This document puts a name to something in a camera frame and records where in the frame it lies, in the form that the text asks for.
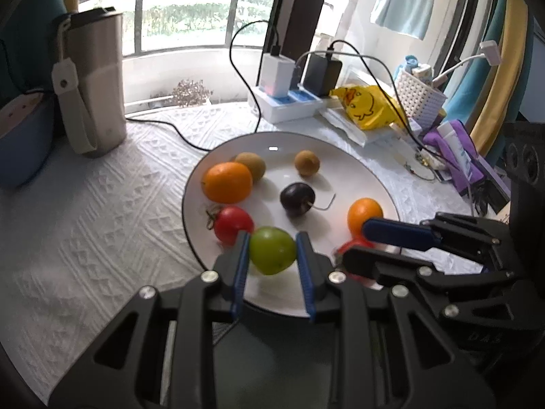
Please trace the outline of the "red tomato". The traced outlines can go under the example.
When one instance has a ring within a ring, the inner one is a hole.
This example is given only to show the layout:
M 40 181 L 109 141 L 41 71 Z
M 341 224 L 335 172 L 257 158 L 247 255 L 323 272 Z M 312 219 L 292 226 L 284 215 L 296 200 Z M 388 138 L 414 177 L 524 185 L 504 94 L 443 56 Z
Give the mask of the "red tomato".
M 207 229 L 225 246 L 233 246 L 240 231 L 253 233 L 254 221 L 242 208 L 216 205 L 207 209 Z
M 341 246 L 339 246 L 339 248 L 335 249 L 335 252 L 333 253 L 335 267 L 340 269 L 341 271 L 345 271 L 346 275 L 349 278 L 357 281 L 358 283 L 360 283 L 360 284 L 362 284 L 362 285 L 364 285 L 366 287 L 374 286 L 374 284 L 376 284 L 376 282 L 374 280 L 368 279 L 368 278 L 360 276 L 360 275 L 356 275 L 354 273 L 350 273 L 350 272 L 348 272 L 346 270 L 346 268 L 343 267 L 343 256 L 344 256 L 345 252 L 347 252 L 349 249 L 352 249 L 353 247 L 374 248 L 375 245 L 374 245 L 374 243 L 368 241 L 364 237 L 356 237 L 356 238 L 351 239 L 350 241 L 348 241 L 348 242 L 342 244 Z

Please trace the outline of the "orange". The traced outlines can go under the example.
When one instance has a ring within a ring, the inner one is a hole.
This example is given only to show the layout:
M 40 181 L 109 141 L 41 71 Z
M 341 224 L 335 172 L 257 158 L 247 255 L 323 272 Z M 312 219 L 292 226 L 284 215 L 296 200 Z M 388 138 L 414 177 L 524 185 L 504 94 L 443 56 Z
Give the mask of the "orange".
M 204 176 L 201 187 L 211 201 L 236 204 L 245 200 L 252 192 L 253 179 L 243 164 L 226 162 L 215 164 Z
M 359 198 L 348 209 L 346 222 L 352 237 L 362 235 L 363 224 L 374 218 L 383 217 L 383 208 L 373 198 Z

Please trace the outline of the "green apple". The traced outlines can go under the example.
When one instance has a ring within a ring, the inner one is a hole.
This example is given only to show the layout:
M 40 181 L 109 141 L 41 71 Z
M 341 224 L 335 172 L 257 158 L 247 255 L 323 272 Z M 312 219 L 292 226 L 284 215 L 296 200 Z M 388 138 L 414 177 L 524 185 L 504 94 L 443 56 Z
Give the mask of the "green apple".
M 283 229 L 263 226 L 249 240 L 249 258 L 263 275 L 276 275 L 297 259 L 297 244 Z

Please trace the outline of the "dark purple plum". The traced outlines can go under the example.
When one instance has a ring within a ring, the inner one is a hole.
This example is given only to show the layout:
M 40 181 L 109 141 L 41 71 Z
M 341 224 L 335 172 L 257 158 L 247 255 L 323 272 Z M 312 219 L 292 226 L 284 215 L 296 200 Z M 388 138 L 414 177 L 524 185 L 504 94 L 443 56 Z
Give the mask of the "dark purple plum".
M 328 211 L 336 199 L 333 194 L 326 206 L 316 205 L 316 192 L 306 183 L 297 182 L 286 186 L 280 193 L 280 203 L 289 218 L 298 218 L 310 210 Z

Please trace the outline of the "small brown longan fruit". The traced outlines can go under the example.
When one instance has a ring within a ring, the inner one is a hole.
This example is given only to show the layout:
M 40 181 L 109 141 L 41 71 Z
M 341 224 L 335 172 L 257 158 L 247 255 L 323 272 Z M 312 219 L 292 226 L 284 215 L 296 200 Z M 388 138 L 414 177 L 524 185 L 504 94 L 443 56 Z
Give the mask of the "small brown longan fruit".
M 321 161 L 313 151 L 303 150 L 296 155 L 294 166 L 302 177 L 309 177 L 319 172 Z

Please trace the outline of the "brown kiwi fruit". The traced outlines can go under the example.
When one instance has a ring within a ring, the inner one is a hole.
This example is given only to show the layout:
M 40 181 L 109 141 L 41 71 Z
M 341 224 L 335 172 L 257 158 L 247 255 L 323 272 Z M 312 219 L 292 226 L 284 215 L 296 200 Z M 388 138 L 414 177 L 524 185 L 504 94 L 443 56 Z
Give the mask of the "brown kiwi fruit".
M 240 152 L 234 157 L 233 162 L 243 164 L 249 169 L 254 184 L 261 181 L 262 177 L 265 175 L 265 161 L 260 155 L 254 152 Z

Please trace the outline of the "yellow teal curtain right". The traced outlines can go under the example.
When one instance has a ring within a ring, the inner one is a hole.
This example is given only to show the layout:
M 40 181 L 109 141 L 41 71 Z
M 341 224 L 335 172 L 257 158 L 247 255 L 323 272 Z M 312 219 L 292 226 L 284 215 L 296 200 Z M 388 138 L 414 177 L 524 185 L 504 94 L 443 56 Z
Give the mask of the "yellow teal curtain right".
M 446 104 L 446 119 L 465 124 L 478 154 L 497 164 L 506 147 L 502 126 L 515 121 L 528 86 L 536 22 L 524 0 L 497 0 L 486 41 L 496 41 L 502 63 L 469 66 Z

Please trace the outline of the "white lotion tube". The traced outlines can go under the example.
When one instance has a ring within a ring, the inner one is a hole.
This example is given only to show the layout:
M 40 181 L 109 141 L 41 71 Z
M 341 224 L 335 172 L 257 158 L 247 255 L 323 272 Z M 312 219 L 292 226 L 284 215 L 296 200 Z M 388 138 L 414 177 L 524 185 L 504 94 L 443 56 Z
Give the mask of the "white lotion tube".
M 437 132 L 454 155 L 458 169 L 466 176 L 467 180 L 470 180 L 472 174 L 471 160 L 452 124 L 450 122 L 442 123 L 437 127 Z

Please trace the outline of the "purple cloth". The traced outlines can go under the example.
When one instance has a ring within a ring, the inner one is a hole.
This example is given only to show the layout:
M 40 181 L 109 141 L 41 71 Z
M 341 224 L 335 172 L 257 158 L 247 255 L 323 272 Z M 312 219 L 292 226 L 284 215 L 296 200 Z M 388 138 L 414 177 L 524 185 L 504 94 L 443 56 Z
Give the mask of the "purple cloth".
M 464 124 L 460 120 L 445 121 L 431 129 L 423 142 L 435 148 L 446 160 L 454 187 L 461 194 L 467 193 L 467 187 L 481 182 L 484 173 L 475 164 L 478 153 Z

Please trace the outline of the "white desk lamp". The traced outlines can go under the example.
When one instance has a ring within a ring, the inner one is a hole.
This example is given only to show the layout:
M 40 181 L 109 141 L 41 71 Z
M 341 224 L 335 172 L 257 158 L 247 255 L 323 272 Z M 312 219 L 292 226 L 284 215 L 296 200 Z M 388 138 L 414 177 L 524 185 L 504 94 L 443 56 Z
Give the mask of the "white desk lamp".
M 479 43 L 479 52 L 476 55 L 462 59 L 459 63 L 453 65 L 449 69 L 437 75 L 437 77 L 435 77 L 431 81 L 431 87 L 437 89 L 441 86 L 441 84 L 446 82 L 447 78 L 461 66 L 479 59 L 486 60 L 489 66 L 500 65 L 502 63 L 502 56 L 498 43 L 494 40 Z

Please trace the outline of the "round glass tray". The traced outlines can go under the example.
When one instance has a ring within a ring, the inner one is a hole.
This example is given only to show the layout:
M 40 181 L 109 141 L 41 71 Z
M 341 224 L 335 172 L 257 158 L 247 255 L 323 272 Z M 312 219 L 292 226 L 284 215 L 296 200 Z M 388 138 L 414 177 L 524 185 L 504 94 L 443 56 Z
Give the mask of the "round glass tray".
M 332 324 L 246 309 L 214 346 L 219 408 L 326 408 Z

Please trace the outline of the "white woven basket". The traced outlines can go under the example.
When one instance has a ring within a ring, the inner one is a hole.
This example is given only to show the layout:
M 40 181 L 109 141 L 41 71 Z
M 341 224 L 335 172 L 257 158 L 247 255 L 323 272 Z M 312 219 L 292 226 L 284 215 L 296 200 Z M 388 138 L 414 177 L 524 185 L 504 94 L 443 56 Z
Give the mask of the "white woven basket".
M 406 115 L 423 130 L 430 130 L 447 99 L 444 93 L 423 83 L 404 69 L 397 75 L 395 88 Z

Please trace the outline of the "white textured tablecloth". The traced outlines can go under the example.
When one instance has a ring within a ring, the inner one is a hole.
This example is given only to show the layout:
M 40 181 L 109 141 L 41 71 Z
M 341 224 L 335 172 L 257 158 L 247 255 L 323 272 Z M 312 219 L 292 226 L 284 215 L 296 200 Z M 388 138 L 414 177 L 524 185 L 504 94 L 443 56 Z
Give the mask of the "white textured tablecloth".
M 200 273 L 181 218 L 188 176 L 203 149 L 267 128 L 244 103 L 162 110 L 99 159 L 56 145 L 1 195 L 1 342 L 41 402 L 140 287 Z

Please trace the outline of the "yellow duck bag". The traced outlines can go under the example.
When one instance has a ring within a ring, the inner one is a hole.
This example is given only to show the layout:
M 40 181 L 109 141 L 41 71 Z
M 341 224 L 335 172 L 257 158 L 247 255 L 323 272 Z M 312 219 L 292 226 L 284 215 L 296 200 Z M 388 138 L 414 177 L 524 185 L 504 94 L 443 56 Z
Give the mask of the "yellow duck bag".
M 408 125 L 408 120 L 399 103 L 380 88 L 374 86 L 342 86 L 329 91 L 344 107 L 348 118 L 360 130 L 375 130 L 396 124 Z

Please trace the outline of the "hanging light blue towel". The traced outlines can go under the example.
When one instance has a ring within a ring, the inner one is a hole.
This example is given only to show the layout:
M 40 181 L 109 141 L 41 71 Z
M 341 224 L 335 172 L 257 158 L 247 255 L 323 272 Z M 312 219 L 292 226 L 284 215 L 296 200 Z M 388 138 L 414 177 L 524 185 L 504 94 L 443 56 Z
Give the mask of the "hanging light blue towel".
M 370 22 L 423 40 L 431 21 L 434 0 L 375 0 Z

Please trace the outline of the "white enamel bowl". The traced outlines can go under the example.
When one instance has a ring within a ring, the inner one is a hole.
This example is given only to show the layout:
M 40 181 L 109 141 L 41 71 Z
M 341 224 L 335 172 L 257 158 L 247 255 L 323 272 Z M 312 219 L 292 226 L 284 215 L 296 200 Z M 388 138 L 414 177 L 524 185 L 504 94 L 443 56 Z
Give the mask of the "white enamel bowl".
M 300 218 L 291 219 L 280 203 L 280 193 L 300 181 L 294 159 L 300 151 L 313 151 L 321 162 L 319 172 L 307 179 L 316 193 L 317 207 Z M 379 178 L 349 153 L 326 141 L 290 132 L 261 132 L 234 138 L 203 157 L 190 174 L 182 200 L 182 219 L 189 246 L 201 267 L 210 269 L 224 251 L 222 243 L 208 229 L 207 213 L 214 205 L 201 186 L 205 173 L 216 164 L 228 162 L 243 151 L 261 156 L 266 172 L 252 193 L 240 203 L 257 227 L 275 226 L 291 236 L 309 234 L 313 248 L 329 258 L 348 242 L 350 206 L 360 198 L 372 198 L 387 219 L 398 219 L 393 199 Z

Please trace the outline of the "black charger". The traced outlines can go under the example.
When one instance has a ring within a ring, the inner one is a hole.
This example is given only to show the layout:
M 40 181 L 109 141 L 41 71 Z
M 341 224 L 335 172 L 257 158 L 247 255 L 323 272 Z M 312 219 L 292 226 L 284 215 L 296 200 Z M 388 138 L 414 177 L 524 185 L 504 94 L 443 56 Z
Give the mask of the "black charger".
M 328 97 L 330 91 L 336 87 L 342 66 L 343 63 L 332 55 L 311 55 L 302 83 L 303 88 L 317 97 Z

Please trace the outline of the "white power strip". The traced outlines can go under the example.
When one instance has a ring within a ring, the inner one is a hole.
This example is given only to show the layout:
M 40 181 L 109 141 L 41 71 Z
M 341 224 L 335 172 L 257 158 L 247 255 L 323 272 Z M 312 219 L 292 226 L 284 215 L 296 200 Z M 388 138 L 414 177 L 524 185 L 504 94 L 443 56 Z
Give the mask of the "white power strip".
M 315 116 L 325 108 L 324 100 L 299 88 L 288 91 L 286 97 L 274 98 L 260 88 L 249 92 L 248 103 L 252 110 L 271 124 L 279 124 Z

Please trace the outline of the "white charger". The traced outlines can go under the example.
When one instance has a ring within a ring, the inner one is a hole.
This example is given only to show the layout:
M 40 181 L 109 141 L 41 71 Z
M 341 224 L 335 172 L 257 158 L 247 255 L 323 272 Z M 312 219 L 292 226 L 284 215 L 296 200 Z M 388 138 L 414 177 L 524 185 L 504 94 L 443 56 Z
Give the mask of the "white charger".
M 259 88 L 273 98 L 287 97 L 295 65 L 291 58 L 265 54 L 261 60 Z

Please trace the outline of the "blue bowl with lid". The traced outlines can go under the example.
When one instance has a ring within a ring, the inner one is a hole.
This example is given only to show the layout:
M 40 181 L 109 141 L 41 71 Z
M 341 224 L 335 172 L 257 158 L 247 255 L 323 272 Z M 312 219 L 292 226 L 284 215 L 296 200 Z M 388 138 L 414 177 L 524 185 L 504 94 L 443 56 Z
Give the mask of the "blue bowl with lid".
M 1 109 L 1 188 L 14 189 L 42 167 L 52 145 L 53 102 L 42 91 L 18 95 Z

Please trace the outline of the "balcony railing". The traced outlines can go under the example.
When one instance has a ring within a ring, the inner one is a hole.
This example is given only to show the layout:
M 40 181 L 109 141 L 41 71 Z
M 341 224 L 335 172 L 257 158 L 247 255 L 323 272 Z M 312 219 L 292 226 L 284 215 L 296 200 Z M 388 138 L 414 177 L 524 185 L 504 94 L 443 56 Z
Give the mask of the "balcony railing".
M 188 49 L 237 46 L 260 49 L 266 27 L 249 22 L 269 18 L 274 0 L 79 0 L 81 10 L 113 7 L 124 14 L 126 57 Z

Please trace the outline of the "teal curtain left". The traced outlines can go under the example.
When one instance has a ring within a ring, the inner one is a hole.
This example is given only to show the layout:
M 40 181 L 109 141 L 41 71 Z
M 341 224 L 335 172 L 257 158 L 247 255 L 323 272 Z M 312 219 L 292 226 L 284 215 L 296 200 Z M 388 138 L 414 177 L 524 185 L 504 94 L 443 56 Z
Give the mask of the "teal curtain left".
M 56 27 L 66 14 L 64 0 L 20 0 L 1 27 L 1 100 L 52 87 Z

